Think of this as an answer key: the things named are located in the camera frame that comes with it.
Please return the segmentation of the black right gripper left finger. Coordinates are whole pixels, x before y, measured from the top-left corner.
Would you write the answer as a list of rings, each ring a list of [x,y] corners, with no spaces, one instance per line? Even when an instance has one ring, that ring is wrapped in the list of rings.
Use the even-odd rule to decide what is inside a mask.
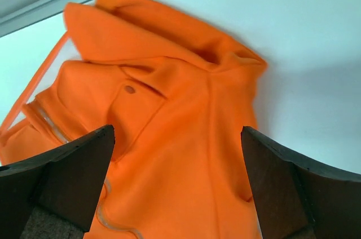
[[[105,125],[37,156],[1,166],[1,238],[83,238],[115,146]]]

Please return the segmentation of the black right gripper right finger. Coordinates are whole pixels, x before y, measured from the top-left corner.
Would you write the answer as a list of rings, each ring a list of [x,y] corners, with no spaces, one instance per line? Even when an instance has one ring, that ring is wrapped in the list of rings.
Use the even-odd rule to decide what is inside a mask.
[[[360,175],[247,126],[241,145],[263,238],[360,238]]]

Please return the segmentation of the orange jacket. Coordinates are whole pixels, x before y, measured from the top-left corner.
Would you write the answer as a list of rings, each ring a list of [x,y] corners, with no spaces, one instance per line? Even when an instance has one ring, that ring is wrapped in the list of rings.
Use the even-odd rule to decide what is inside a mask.
[[[1,127],[1,162],[104,125],[115,147],[86,238],[260,238],[242,154],[266,62],[153,0],[69,3],[67,32]]]

